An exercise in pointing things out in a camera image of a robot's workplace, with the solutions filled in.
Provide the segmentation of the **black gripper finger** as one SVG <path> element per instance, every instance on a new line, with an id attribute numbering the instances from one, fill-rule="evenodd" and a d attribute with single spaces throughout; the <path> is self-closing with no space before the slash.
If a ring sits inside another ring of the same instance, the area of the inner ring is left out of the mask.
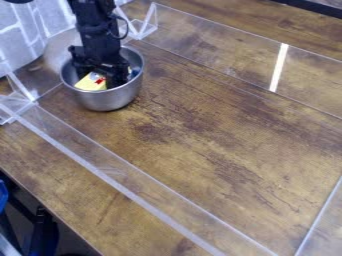
<path id="1" fill-rule="evenodd" d="M 113 89 L 129 82 L 129 67 L 114 67 L 110 69 L 106 75 L 107 88 Z"/>
<path id="2" fill-rule="evenodd" d="M 72 66 L 75 67 L 79 79 L 82 79 L 90 72 L 94 71 L 92 65 L 87 65 L 79 61 L 72 61 Z"/>

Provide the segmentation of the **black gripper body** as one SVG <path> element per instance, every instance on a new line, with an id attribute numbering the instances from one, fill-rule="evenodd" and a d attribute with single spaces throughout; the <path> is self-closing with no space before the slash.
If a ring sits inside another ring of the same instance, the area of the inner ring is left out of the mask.
<path id="1" fill-rule="evenodd" d="M 94 70 L 107 73 L 114 67 L 129 67 L 129 61 L 121 55 L 122 40 L 118 21 L 122 17 L 114 13 L 114 0 L 67 0 L 76 17 L 76 30 L 82 45 L 71 46 L 72 61 L 94 66 Z"/>

